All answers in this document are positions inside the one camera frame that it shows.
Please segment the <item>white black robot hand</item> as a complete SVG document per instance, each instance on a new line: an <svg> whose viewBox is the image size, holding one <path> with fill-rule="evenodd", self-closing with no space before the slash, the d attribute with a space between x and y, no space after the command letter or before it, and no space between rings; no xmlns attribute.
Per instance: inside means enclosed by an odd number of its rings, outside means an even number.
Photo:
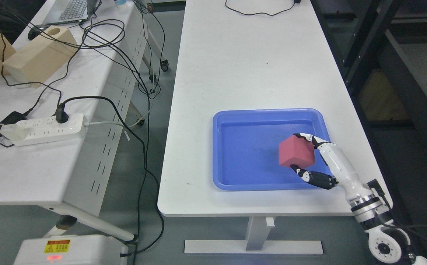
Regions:
<svg viewBox="0 0 427 265"><path fill-rule="evenodd" d="M298 165L291 165L290 167L303 181L326 190L335 186L342 187L345 190L345 198L350 205L356 204L357 200L373 196L373 191L361 181L355 168L336 143L312 134L299 133L294 134L294 136L312 143L313 148L318 149L321 158L332 173L330 176L325 173L305 170Z"/></svg>

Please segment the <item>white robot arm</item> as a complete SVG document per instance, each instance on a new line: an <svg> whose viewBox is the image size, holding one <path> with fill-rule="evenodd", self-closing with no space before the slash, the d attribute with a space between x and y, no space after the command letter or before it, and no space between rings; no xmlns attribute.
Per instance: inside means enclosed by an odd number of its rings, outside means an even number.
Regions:
<svg viewBox="0 0 427 265"><path fill-rule="evenodd" d="M379 182L374 179L365 185L370 190L350 203L356 221L368 234L368 247L379 264L427 265L427 258L416 255L407 232L395 225L391 209Z"/></svg>

